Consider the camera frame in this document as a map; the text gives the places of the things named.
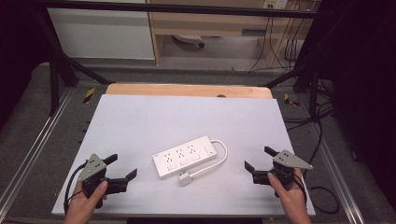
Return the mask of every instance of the plug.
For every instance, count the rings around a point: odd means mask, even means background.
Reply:
[[[189,185],[192,182],[192,178],[189,173],[181,173],[178,176],[178,179],[180,180],[180,184],[183,187]]]

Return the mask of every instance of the aluminum rail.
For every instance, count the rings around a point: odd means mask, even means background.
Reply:
[[[299,95],[298,98],[300,103],[302,103],[302,108],[305,114],[309,117],[308,102],[306,101],[306,98],[302,95]],[[315,137],[318,139],[320,132],[318,124],[311,123],[310,126]],[[340,202],[344,206],[344,210],[349,222],[353,224],[363,224],[364,219],[361,215],[361,211],[357,206],[355,199],[349,190],[347,182],[345,181],[340,168],[338,168],[338,165],[332,156],[332,153],[324,138],[322,138],[320,144],[320,155],[324,161],[324,164],[326,165],[329,176],[332,179],[332,183],[334,184],[335,190],[337,191]]]
[[[47,119],[46,124],[38,135],[37,139],[33,143],[23,162],[21,163],[20,168],[10,181],[7,186],[7,189],[4,191],[3,195],[0,198],[0,223],[3,222],[6,214],[17,197],[24,181],[35,165],[35,161],[40,155],[41,150],[46,144],[47,140],[50,138],[50,134],[54,129],[56,123],[61,117],[64,109],[69,101],[71,93],[73,92],[73,88],[67,88],[64,92],[64,95],[61,98],[60,106],[58,110],[55,111],[55,114]]]

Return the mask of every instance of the table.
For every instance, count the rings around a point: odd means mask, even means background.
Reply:
[[[172,95],[177,90],[182,96]],[[186,96],[191,92],[199,96]],[[251,98],[248,92],[264,94]],[[219,94],[228,97],[208,97]],[[129,183],[126,192],[109,195],[95,214],[113,217],[283,216],[274,190],[254,185],[244,167],[244,161],[248,161],[257,169],[272,168],[272,158],[265,154],[264,146],[292,151],[277,102],[271,98],[267,89],[257,87],[112,84],[102,95],[65,185],[71,173],[92,153],[102,159],[118,153],[119,160],[107,167],[106,176],[123,177],[137,168],[137,178]],[[227,146],[227,160],[197,176],[186,187],[179,185],[177,175],[160,180],[152,155],[203,135],[219,139]],[[222,147],[216,144],[214,147],[218,157],[191,168],[192,171],[222,158]],[[52,210],[55,215],[64,213],[65,185]],[[309,197],[307,209],[310,216],[315,214]]]

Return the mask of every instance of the black cable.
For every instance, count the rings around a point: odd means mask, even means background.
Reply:
[[[319,42],[317,43],[317,45],[310,50],[310,52],[308,53],[308,55],[306,55],[303,59],[300,60],[300,65],[303,65],[304,63],[306,63],[306,61],[311,58],[314,57],[313,55],[315,53],[319,53],[320,52],[320,48],[321,45],[323,44],[323,42],[325,42],[325,40],[334,32],[335,28],[337,28],[337,26],[340,24],[341,20],[345,17],[345,15],[347,14],[348,10],[350,9],[350,7],[352,6],[353,2],[355,0],[350,0],[348,5],[346,6],[346,9],[342,12],[342,15],[340,17],[340,19],[335,23],[335,25],[330,29],[329,32],[326,33],[326,35],[324,35]]]
[[[82,190],[80,190],[79,192],[73,194],[72,196],[70,196],[70,198],[67,199],[67,201],[69,202],[74,196],[80,194],[82,192]]]
[[[287,60],[288,59],[288,48],[289,48],[289,39],[288,39],[288,42],[286,42],[286,47],[285,47],[285,52],[283,52],[283,57],[285,58],[285,60]]]
[[[85,165],[87,164],[88,161],[85,161],[84,164],[81,164],[76,170],[75,172],[73,172],[73,174],[70,176],[69,179],[69,183],[67,183],[67,188],[66,188],[66,193],[64,194],[64,214],[67,214],[67,211],[69,210],[69,190],[70,190],[70,186],[72,185],[73,179],[76,176],[77,172],[81,169],[83,169],[85,167]]]
[[[322,105],[318,108],[318,115],[320,114],[320,109],[321,109],[323,106],[327,105],[327,104],[329,104],[329,102],[322,104]],[[320,119],[318,119],[318,126],[319,126],[319,138],[318,138],[318,143],[317,143],[317,146],[316,146],[315,149],[314,149],[314,153],[312,154],[311,159],[309,159],[309,162],[308,162],[309,164],[312,163],[312,161],[314,160],[315,156],[317,155],[318,150],[319,150],[319,147],[320,147],[320,144],[321,144],[321,140],[322,140],[323,129],[322,129],[322,126],[321,126]]]
[[[331,115],[332,113],[333,113],[333,108],[332,108],[332,106],[331,106],[331,107],[328,107],[328,108],[324,109],[324,110],[322,111],[322,113],[318,115],[318,118],[319,118],[319,119],[323,119],[323,118],[325,118],[325,117]],[[284,120],[285,123],[295,123],[295,124],[298,124],[298,125],[296,125],[296,126],[294,126],[294,127],[288,128],[287,131],[291,131],[291,130],[293,130],[293,129],[296,129],[296,128],[298,128],[298,127],[301,127],[301,126],[303,126],[303,125],[305,125],[305,124],[308,124],[308,123],[310,123],[310,122],[313,121],[312,118],[307,118],[307,119],[287,119],[287,118],[284,118],[283,120]]]
[[[260,70],[270,70],[270,69],[279,69],[279,68],[285,69],[284,67],[266,67],[266,68],[258,68],[256,70],[250,71],[250,73],[257,72],[257,71],[260,71]]]
[[[326,189],[326,188],[324,188],[324,187],[312,187],[312,188],[311,188],[312,191],[315,190],[315,189],[323,189],[323,190],[329,192],[329,193],[334,197],[334,199],[335,199],[335,206],[336,206],[336,207],[335,207],[334,210],[328,211],[328,210],[325,210],[325,209],[323,209],[323,208],[317,206],[317,205],[314,204],[314,203],[312,203],[312,205],[314,205],[314,207],[315,207],[316,209],[318,209],[318,210],[319,210],[320,212],[322,212],[322,213],[325,213],[325,214],[328,214],[328,215],[334,215],[334,214],[336,214],[336,213],[340,210],[340,202],[339,202],[339,200],[338,200],[338,197],[337,197],[331,190]]]
[[[267,29],[268,29],[268,23],[270,22],[270,18],[268,17],[268,20],[267,20],[267,25],[265,26],[265,32],[267,31]],[[266,37],[266,35],[264,35],[264,40],[263,40],[263,42],[262,42],[262,52],[264,51],[264,47],[265,47],[265,37]],[[251,72],[251,70],[257,65],[257,63],[260,61],[260,59],[262,58],[262,52],[260,52],[260,57],[259,57],[259,59],[254,63],[254,65],[248,70],[248,73],[250,73]]]
[[[272,43],[271,43],[271,39],[272,39],[272,37],[271,37],[271,35],[272,35],[272,28],[274,27],[274,17],[271,17],[271,29],[270,29],[270,49],[271,49],[271,51],[273,52],[273,54],[274,54],[274,56],[275,56],[275,58],[276,58],[276,60],[277,60],[277,62],[279,63],[279,65],[283,68],[283,69],[285,69],[286,70],[286,68],[285,67],[283,67],[283,65],[282,65],[282,63],[280,63],[280,60],[277,58],[277,55],[275,54],[275,51],[274,51],[274,49],[273,49],[273,47],[272,47]]]
[[[298,4],[298,8],[300,9],[301,8],[301,1],[300,0],[298,0],[297,1],[297,4]],[[290,44],[290,49],[291,49],[291,53],[290,53],[290,57],[291,57],[291,55],[292,55],[292,53],[293,53],[293,45],[294,45],[294,39],[295,39],[295,36],[297,36],[297,33],[298,33],[298,31],[299,31],[299,29],[300,29],[300,26],[301,26],[301,24],[299,25],[299,27],[297,28],[297,30],[296,30],[296,32],[295,32],[295,34],[294,34],[294,38],[291,40],[291,44]],[[291,71],[291,59],[290,60],[288,60],[287,59],[287,51],[288,51],[288,44],[289,44],[289,39],[288,39],[288,42],[287,42],[287,44],[286,44],[286,48],[285,48],[285,60],[286,61],[289,61],[289,71]],[[295,51],[297,51],[297,41],[296,41],[296,44],[294,45],[294,49],[295,49]]]
[[[290,59],[291,59],[291,60],[294,60],[294,61],[297,60],[297,58],[296,58],[297,53],[296,53],[296,52],[297,52],[297,44],[298,44],[298,42],[297,42],[296,36],[297,36],[297,34],[298,34],[298,32],[299,32],[299,30],[300,30],[301,25],[303,24],[303,22],[304,22],[304,20],[301,20],[300,24],[297,26],[296,32],[294,33],[294,36],[293,36],[293,39],[292,39],[292,43],[294,43],[294,41],[295,41],[296,43],[293,44],[293,45],[294,45],[294,57],[293,57],[293,58],[291,58],[291,57],[292,57],[292,54],[293,54],[293,48],[292,48],[293,46],[291,47]]]

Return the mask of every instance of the electrical outlet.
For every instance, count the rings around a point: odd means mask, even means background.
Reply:
[[[276,0],[274,9],[285,9],[288,0]]]
[[[183,172],[204,161],[214,159],[218,153],[207,136],[172,147],[152,156],[160,179]]]
[[[274,8],[276,0],[265,0],[262,8]]]

